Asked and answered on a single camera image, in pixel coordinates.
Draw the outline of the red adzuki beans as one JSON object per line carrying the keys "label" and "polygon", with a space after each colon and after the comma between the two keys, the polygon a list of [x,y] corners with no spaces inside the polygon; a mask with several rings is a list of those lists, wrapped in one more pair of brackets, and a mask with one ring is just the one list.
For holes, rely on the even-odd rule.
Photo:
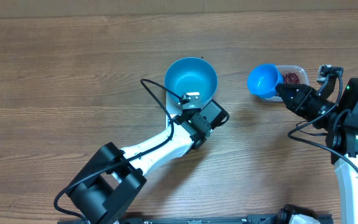
{"label": "red adzuki beans", "polygon": [[300,84],[300,78],[297,74],[289,72],[282,75],[284,84]]}

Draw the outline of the clear plastic container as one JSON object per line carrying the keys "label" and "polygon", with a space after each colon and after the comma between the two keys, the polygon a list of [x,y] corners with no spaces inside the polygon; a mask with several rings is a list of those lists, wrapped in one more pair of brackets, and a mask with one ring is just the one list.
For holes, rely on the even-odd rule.
{"label": "clear plastic container", "polygon": [[250,73],[249,78],[250,92],[261,100],[270,102],[282,102],[276,91],[278,84],[309,85],[306,72],[297,65],[266,63],[256,67]]}

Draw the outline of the blue plastic measuring scoop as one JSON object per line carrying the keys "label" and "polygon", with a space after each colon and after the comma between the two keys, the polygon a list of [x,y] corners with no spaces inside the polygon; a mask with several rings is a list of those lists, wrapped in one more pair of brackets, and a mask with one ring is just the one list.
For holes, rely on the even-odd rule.
{"label": "blue plastic measuring scoop", "polygon": [[255,67],[247,79],[247,87],[252,95],[271,98],[277,94],[276,86],[284,83],[283,76],[274,64]]}

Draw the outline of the teal metal bowl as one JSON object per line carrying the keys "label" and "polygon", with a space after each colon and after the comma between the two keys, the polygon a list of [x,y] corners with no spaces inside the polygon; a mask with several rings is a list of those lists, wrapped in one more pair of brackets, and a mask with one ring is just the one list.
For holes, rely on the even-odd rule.
{"label": "teal metal bowl", "polygon": [[198,92],[201,104],[205,105],[218,89],[218,75],[204,59],[197,57],[181,58],[166,71],[164,86],[178,96],[183,93]]}

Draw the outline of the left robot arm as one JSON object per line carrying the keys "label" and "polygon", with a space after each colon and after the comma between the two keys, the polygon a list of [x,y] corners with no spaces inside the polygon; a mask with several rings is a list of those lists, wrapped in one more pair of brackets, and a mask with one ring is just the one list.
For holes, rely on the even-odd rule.
{"label": "left robot arm", "polygon": [[147,174],[172,159],[198,149],[229,114],[211,100],[203,108],[183,110],[158,135],[118,149],[109,142],[69,183],[64,193],[84,223],[115,223],[145,185]]}

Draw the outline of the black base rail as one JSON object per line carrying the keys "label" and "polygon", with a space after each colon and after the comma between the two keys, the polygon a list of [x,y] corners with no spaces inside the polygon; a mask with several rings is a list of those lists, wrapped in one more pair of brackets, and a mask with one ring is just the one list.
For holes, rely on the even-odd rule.
{"label": "black base rail", "polygon": [[333,224],[331,214],[317,215],[313,210],[285,204],[274,214],[248,214],[246,217],[214,218],[124,218],[118,224],[278,224],[278,223],[320,223]]}

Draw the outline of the white digital kitchen scale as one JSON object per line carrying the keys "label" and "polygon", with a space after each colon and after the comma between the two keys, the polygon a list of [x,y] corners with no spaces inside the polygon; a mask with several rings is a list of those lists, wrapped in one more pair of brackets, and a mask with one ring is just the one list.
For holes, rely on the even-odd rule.
{"label": "white digital kitchen scale", "polygon": [[176,102],[176,97],[171,96],[170,93],[166,94],[166,102],[165,107],[166,110],[169,112],[170,117],[173,118],[178,114],[182,114],[182,105],[179,104],[179,102]]}

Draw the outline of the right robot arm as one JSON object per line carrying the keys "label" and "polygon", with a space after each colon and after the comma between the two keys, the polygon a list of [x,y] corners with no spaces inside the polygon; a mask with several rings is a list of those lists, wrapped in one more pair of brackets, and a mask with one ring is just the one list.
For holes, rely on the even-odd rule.
{"label": "right robot arm", "polygon": [[341,221],[358,223],[358,78],[330,76],[319,90],[279,84],[285,106],[303,118],[288,137],[328,151],[339,184]]}

